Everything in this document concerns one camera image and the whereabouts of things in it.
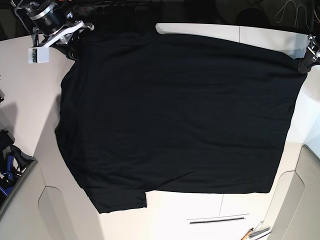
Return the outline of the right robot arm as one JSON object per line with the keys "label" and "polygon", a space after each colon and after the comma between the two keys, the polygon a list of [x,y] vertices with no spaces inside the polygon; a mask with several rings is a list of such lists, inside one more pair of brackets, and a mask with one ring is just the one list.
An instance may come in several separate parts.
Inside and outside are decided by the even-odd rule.
{"label": "right robot arm", "polygon": [[50,48],[58,50],[69,60],[80,59],[77,51],[80,33],[93,31],[95,27],[90,22],[74,19],[73,13],[67,10],[67,0],[62,4],[57,0],[12,0],[10,3],[14,14],[31,34],[30,64],[49,62]]}

